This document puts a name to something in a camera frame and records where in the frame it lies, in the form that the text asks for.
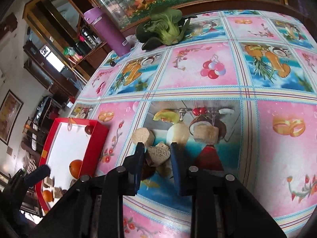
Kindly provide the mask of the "green bok choy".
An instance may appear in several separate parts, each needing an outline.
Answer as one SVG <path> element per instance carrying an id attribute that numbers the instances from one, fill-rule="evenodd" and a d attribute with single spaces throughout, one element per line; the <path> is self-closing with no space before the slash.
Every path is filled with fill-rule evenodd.
<path id="1" fill-rule="evenodd" d="M 143 51 L 151 51 L 161 45 L 175 45 L 183 40 L 192 18 L 197 16 L 183 16 L 178 9 L 156 7 L 152 9 L 149 20 L 137 26 L 135 36 Z"/>

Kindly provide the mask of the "cake piece in tray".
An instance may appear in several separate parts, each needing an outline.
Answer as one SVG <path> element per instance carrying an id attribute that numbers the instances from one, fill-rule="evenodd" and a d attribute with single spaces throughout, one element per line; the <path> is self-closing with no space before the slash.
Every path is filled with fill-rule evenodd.
<path id="1" fill-rule="evenodd" d="M 54 187 L 54 180 L 50 177 L 44 179 L 44 187 Z"/>

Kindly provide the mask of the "red white tray box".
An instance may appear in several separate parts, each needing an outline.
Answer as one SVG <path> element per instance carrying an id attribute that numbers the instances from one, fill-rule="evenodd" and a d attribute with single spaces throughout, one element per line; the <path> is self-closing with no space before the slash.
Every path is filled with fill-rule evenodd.
<path id="1" fill-rule="evenodd" d="M 87 125 L 94 126 L 91 135 L 84 130 Z M 95 175 L 108 132 L 96 120 L 57 118 L 47 136 L 39 165 L 48 165 L 54 185 L 67 190 L 74 179 L 69 172 L 71 161 L 82 160 L 80 176 Z"/>

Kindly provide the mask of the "orange tangerine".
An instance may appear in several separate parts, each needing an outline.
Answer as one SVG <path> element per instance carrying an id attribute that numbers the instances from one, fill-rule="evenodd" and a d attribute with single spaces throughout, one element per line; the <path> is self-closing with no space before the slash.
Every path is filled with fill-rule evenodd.
<path id="1" fill-rule="evenodd" d="M 69 172 L 75 179 L 78 179 L 82 167 L 82 160 L 73 160 L 69 165 Z"/>
<path id="2" fill-rule="evenodd" d="M 53 193 L 50 190 L 44 190 L 42 192 L 42 196 L 44 201 L 46 202 L 52 202 L 54 200 Z"/>

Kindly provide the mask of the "black kettle flask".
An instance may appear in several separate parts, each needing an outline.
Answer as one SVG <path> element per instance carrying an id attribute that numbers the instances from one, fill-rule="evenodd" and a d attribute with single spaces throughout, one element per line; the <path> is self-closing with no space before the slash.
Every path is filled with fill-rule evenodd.
<path id="1" fill-rule="evenodd" d="M 94 31 L 89 29 L 87 26 L 82 27 L 81 34 L 83 35 L 85 40 L 87 40 L 88 43 L 92 46 L 92 48 L 95 48 L 95 47 L 99 46 L 102 43 L 102 41 L 94 33 Z"/>

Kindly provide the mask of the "purple thermos bottle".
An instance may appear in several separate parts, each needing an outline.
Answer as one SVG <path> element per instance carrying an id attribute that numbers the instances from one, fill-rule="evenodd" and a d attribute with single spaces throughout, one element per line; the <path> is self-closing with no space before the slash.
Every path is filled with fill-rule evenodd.
<path id="1" fill-rule="evenodd" d="M 102 9 L 92 8 L 88 10 L 84 13 L 84 19 L 119 57 L 130 52 L 131 44 Z"/>

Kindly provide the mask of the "bitten beige cake piece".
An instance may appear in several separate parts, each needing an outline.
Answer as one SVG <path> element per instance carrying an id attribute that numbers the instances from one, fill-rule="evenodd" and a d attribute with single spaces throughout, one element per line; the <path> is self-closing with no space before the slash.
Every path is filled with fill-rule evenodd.
<path id="1" fill-rule="evenodd" d="M 214 145 L 218 141 L 219 128 L 212 125 L 199 124 L 193 128 L 193 138 L 196 142 Z"/>

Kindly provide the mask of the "framed wall painting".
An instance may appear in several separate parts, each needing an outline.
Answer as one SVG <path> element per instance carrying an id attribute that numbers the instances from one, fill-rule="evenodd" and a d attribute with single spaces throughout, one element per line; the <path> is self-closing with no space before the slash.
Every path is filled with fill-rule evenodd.
<path id="1" fill-rule="evenodd" d="M 0 131 L 1 141 L 8 145 L 10 136 L 17 120 L 18 114 L 23 107 L 23 102 L 11 91 L 8 90 L 2 104 L 0 111 Z"/>

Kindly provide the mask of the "rough beige cake chunk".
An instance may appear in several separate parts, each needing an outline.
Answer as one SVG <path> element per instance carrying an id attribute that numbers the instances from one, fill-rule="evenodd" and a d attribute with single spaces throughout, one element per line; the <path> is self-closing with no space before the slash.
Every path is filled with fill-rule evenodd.
<path id="1" fill-rule="evenodd" d="M 170 154 L 170 148 L 164 142 L 148 147 L 146 151 L 147 164 L 150 167 L 158 167 L 169 159 Z"/>

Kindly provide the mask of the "colourful fruit print tablecloth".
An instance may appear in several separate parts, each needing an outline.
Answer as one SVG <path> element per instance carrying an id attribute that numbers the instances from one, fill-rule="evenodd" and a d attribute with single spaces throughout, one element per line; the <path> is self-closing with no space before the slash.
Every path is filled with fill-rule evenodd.
<path id="1" fill-rule="evenodd" d="M 136 42 L 123 57 L 111 52 L 70 117 L 109 128 L 98 175 L 134 152 L 138 128 L 153 132 L 155 146 L 183 122 L 193 164 L 238 177 L 287 237 L 316 208 L 316 41 L 295 17 L 205 12 L 177 45 L 147 52 Z M 219 128 L 216 144 L 194 140 L 199 124 Z"/>

